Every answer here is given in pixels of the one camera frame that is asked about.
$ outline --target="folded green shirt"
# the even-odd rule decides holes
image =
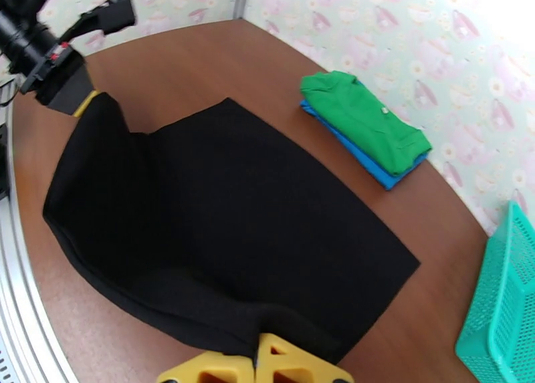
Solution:
[[[301,83],[315,111],[393,176],[412,167],[431,144],[385,107],[355,76],[317,73]]]

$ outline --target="folded blue shirt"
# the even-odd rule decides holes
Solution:
[[[349,152],[355,157],[355,159],[357,159],[360,162],[360,164],[366,169],[366,171],[369,172],[372,176],[374,176],[375,179],[379,181],[382,184],[382,186],[387,190],[391,190],[398,182],[400,182],[403,179],[403,177],[409,174],[412,170],[414,170],[420,163],[422,163],[427,158],[427,153],[421,154],[420,156],[416,158],[416,160],[414,161],[414,164],[409,170],[405,171],[403,174],[400,174],[399,176],[393,176],[390,173],[388,173],[385,169],[383,169],[381,166],[379,166],[366,153],[364,153],[355,143],[351,142],[335,127],[331,126],[329,122],[327,122],[325,119],[319,116],[318,113],[309,105],[307,101],[304,100],[301,102],[301,108],[303,108],[305,112],[312,115],[321,123],[323,123],[323,125],[325,125],[327,129],[329,129],[337,137],[337,139],[344,145],[344,147],[347,150],[349,150]]]

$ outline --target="brown table surface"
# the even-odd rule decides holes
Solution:
[[[342,361],[357,382],[475,382],[455,357],[486,235],[427,162],[385,192],[299,108],[300,78],[320,68],[245,21],[188,27],[88,58],[133,131],[154,131],[231,97],[339,176],[422,262],[374,328]],[[41,217],[76,119],[18,97],[15,174],[25,240],[52,326],[81,383],[153,383],[199,353],[124,313],[69,265]]]

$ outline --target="teal plastic basket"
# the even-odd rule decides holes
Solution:
[[[535,231],[515,202],[487,242],[455,351],[481,383],[535,382]]]

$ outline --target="black garment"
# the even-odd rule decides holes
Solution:
[[[230,99],[146,135],[98,96],[43,215],[101,294],[226,354],[253,357],[271,332],[337,362],[418,266],[331,172]]]

